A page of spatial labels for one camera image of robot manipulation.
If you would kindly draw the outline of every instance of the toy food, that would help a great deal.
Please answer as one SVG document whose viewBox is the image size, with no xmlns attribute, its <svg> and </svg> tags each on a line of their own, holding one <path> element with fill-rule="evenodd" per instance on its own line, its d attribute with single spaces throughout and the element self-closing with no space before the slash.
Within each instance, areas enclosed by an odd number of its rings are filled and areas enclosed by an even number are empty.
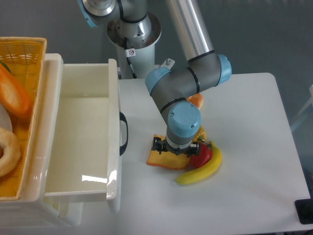
<svg viewBox="0 0 313 235">
<path fill-rule="evenodd" d="M 164 136 L 154 135 L 154 137 L 160 137 L 162 140 L 165 139 Z M 185 169 L 188 165 L 189 158 L 187 154 L 176 155 L 171 152 L 161 152 L 159 154 L 156 150 L 150 150 L 149 158 L 147 160 L 147 165 L 160 166 L 172 170 Z"/>
<path fill-rule="evenodd" d="M 187 101 L 196 105 L 198 109 L 200 109 L 203 105 L 203 97 L 200 93 L 188 97 Z"/>
<path fill-rule="evenodd" d="M 197 141 L 202 141 L 202 142 L 206 141 L 206 132 L 202 126 L 199 127 L 194 138 L 192 139 L 192 142 L 197 142 Z"/>
<path fill-rule="evenodd" d="M 192 155 L 190 156 L 189 163 L 194 167 L 194 168 L 199 168 L 206 164 L 209 160 L 212 158 L 212 151 L 204 144 L 202 143 L 200 146 L 200 154 L 199 156 L 197 155 Z"/>
<path fill-rule="evenodd" d="M 21 157 L 19 141 L 15 134 L 0 127 L 0 146 L 3 156 L 0 158 L 0 176 L 9 173 Z"/>
<path fill-rule="evenodd" d="M 3 156 L 3 149 L 2 147 L 0 146 L 0 158 Z"/>
<path fill-rule="evenodd" d="M 20 118 L 32 114 L 32 101 L 26 89 L 0 64 L 0 103 Z"/>
<path fill-rule="evenodd" d="M 212 159 L 200 168 L 188 171 L 177 177 L 176 182 L 178 184 L 192 184 L 213 175 L 217 171 L 222 162 L 222 153 L 214 142 L 210 141 L 209 143 L 212 145 Z"/>
</svg>

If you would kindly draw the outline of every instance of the plate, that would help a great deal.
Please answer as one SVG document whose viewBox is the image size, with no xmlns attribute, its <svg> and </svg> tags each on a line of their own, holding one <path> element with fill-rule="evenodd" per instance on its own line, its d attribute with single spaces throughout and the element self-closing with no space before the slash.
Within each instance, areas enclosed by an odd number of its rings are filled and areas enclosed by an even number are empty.
<svg viewBox="0 0 313 235">
<path fill-rule="evenodd" d="M 12 123 L 9 114 L 0 104 L 0 127 L 12 132 Z"/>
</svg>

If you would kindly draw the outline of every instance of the drawer handle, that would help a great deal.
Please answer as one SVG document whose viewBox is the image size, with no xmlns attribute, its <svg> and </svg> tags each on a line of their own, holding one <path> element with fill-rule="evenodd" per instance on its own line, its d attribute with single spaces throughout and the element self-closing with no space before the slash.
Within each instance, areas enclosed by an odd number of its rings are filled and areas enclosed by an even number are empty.
<svg viewBox="0 0 313 235">
<path fill-rule="evenodd" d="M 119 119 L 120 121 L 125 122 L 126 124 L 126 142 L 119 148 L 119 155 L 122 156 L 122 154 L 125 152 L 127 144 L 128 144 L 128 124 L 125 115 L 122 112 L 119 112 Z"/>
</svg>

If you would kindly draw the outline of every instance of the yellow banana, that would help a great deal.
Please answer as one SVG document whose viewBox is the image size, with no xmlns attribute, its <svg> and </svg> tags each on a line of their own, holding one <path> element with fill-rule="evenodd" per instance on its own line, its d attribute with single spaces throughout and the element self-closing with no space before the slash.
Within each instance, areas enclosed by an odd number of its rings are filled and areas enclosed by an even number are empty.
<svg viewBox="0 0 313 235">
<path fill-rule="evenodd" d="M 212 145 L 212 159 L 200 168 L 188 171 L 176 178 L 176 182 L 180 185 L 188 185 L 200 180 L 203 180 L 214 174 L 222 162 L 222 153 L 213 141 L 209 142 Z"/>
</svg>

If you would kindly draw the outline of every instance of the black cable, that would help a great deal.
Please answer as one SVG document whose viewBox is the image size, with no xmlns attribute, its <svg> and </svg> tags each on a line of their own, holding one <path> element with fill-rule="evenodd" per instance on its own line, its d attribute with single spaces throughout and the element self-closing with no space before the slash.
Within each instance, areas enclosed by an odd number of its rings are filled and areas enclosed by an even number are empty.
<svg viewBox="0 0 313 235">
<path fill-rule="evenodd" d="M 313 229 L 311 229 L 311 230 L 307 230 L 305 233 L 303 233 L 302 235 L 308 235 L 308 234 L 310 234 L 311 232 L 313 232 Z"/>
<path fill-rule="evenodd" d="M 125 38 L 124 38 L 124 50 L 127 50 L 127 49 L 128 49 L 128 48 L 127 48 L 127 41 L 128 41 L 128 39 L 125 37 Z M 135 74 L 135 71 L 134 71 L 134 68 L 133 68 L 133 66 L 132 66 L 130 57 L 126 57 L 126 61 L 127 61 L 127 64 L 129 65 L 129 67 L 131 68 L 133 78 L 137 78 L 137 76 L 136 76 L 136 74 Z"/>
</svg>

